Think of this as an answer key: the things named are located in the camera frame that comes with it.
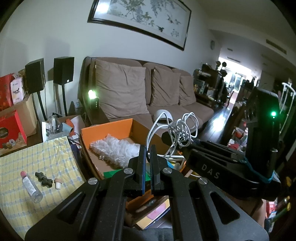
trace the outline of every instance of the beige pillow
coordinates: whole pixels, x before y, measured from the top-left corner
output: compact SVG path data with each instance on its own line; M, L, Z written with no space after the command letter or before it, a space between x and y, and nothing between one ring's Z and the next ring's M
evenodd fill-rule
M99 105L109 119L149 113L145 100L145 69L96 60Z
M193 76L180 77L179 105L184 106L196 102L193 89Z
M150 106L170 106L179 103L179 73L155 67L151 76Z

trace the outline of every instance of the green paper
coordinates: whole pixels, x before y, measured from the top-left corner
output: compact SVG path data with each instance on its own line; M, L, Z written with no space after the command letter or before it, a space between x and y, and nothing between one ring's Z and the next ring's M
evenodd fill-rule
M112 177L115 173L117 173L118 171L120 171L122 169L118 169L118 170L114 170L114 171L109 171L109 172L104 172L104 178L110 178ZM145 176L145 181L150 181L150 177L148 176L148 174L146 173Z

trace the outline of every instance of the speaker stand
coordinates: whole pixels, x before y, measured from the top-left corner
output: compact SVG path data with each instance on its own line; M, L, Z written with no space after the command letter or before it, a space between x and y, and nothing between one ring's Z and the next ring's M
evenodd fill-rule
M43 109L43 104L42 104L42 99L41 99L41 95L40 95L40 91L37 91L37 95L38 95L38 100L39 100L39 104L40 104L40 108L43 114L43 118L45 121L47 121L47 117L45 115L44 109Z
M64 103L65 116L68 116L67 105L66 105L66 96L65 96L65 85L62 85L62 93L63 93L63 103Z

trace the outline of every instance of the yellow checkered cloth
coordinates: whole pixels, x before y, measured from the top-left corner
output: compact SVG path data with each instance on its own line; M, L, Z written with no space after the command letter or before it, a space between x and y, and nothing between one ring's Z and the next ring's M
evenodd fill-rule
M43 194L34 203L22 183L25 171ZM42 187L35 172L63 180L61 190ZM66 137L50 140L0 158L0 208L15 231L26 232L84 183Z

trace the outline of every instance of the red bag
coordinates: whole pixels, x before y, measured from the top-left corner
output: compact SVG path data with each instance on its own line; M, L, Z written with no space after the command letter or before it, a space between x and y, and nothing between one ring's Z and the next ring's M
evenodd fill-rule
M0 111L7 109L8 107L13 106L11 91L10 91L10 82L15 78L12 74L5 75L0 77Z

